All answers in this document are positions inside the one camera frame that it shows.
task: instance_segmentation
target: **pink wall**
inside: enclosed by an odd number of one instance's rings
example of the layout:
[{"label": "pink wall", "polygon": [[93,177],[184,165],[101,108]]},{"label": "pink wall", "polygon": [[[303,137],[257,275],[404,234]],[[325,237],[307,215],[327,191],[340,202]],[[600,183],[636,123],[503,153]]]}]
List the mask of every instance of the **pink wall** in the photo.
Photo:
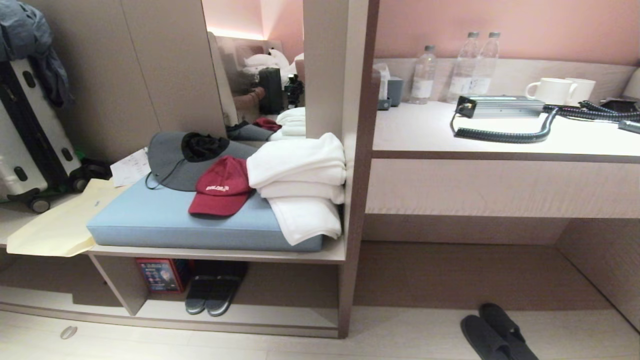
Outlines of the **pink wall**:
[{"label": "pink wall", "polygon": [[266,39],[282,41],[292,62],[304,51],[302,0],[262,0],[262,28]]},{"label": "pink wall", "polygon": [[202,9],[208,29],[262,36],[260,0],[202,0]]},{"label": "pink wall", "polygon": [[467,32],[501,31],[502,58],[634,65],[639,18],[638,0],[381,0],[376,57],[455,57]]}]

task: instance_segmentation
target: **mug handle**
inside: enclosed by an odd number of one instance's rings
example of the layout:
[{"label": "mug handle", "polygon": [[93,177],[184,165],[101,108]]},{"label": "mug handle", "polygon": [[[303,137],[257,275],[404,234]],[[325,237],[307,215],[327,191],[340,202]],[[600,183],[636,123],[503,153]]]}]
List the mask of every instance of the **mug handle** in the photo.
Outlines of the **mug handle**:
[{"label": "mug handle", "polygon": [[565,104],[571,104],[571,102],[573,101],[573,92],[577,87],[578,87],[578,84],[576,83],[571,84],[571,87],[569,88],[569,96],[566,98]]},{"label": "mug handle", "polygon": [[535,100],[535,99],[536,99],[535,97],[533,97],[533,96],[529,95],[529,89],[530,89],[531,87],[533,87],[533,86],[540,86],[540,82],[537,82],[537,83],[531,83],[531,84],[527,85],[527,88],[526,88],[526,89],[524,89],[524,95],[525,95],[525,96],[527,97],[527,99],[529,99],[529,100]]}]

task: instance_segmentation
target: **plastic bottle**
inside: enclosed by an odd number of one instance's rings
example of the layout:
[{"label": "plastic bottle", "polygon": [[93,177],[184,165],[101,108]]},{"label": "plastic bottle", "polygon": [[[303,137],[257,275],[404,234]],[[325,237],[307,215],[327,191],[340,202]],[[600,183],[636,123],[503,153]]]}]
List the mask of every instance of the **plastic bottle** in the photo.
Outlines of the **plastic bottle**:
[{"label": "plastic bottle", "polygon": [[479,33],[476,31],[469,33],[467,35],[467,42],[465,42],[465,45],[458,54],[458,59],[453,69],[453,77],[451,78],[447,102],[457,103],[460,95],[469,94],[478,54],[478,35]]},{"label": "plastic bottle", "polygon": [[498,62],[498,52],[500,51],[499,38],[500,33],[489,33],[489,41],[482,46],[480,55],[478,55],[476,60],[474,78],[471,82],[471,94],[486,95],[489,92],[491,79],[493,78],[495,66]]},{"label": "plastic bottle", "polygon": [[436,74],[435,45],[424,47],[424,54],[418,58],[413,73],[410,104],[426,104],[431,98],[433,79]]}]

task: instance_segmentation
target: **red box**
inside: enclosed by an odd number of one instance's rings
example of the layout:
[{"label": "red box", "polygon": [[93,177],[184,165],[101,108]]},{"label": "red box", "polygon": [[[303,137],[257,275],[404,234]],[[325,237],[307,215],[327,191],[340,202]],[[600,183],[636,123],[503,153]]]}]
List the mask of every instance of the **red box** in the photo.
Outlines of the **red box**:
[{"label": "red box", "polygon": [[189,282],[187,259],[136,258],[149,291],[154,293],[181,293]]}]

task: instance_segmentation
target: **black slipper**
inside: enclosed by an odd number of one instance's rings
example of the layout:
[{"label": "black slipper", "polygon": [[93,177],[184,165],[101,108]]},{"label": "black slipper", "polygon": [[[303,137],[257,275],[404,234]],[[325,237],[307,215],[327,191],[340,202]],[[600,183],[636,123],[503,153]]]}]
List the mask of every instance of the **black slipper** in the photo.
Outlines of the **black slipper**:
[{"label": "black slipper", "polygon": [[187,313],[197,315],[204,311],[205,302],[216,281],[217,278],[213,276],[199,275],[193,278],[191,289],[189,289],[187,299],[184,302]]},{"label": "black slipper", "polygon": [[211,316],[224,315],[231,306],[231,301],[241,282],[242,279],[237,277],[220,277],[217,279],[205,302],[207,313]]},{"label": "black slipper", "polygon": [[462,333],[482,360],[510,360],[507,344],[484,320],[469,315],[460,323]]},{"label": "black slipper", "polygon": [[519,326],[496,304],[484,304],[480,307],[480,317],[509,344],[514,360],[538,360],[527,346]]}]

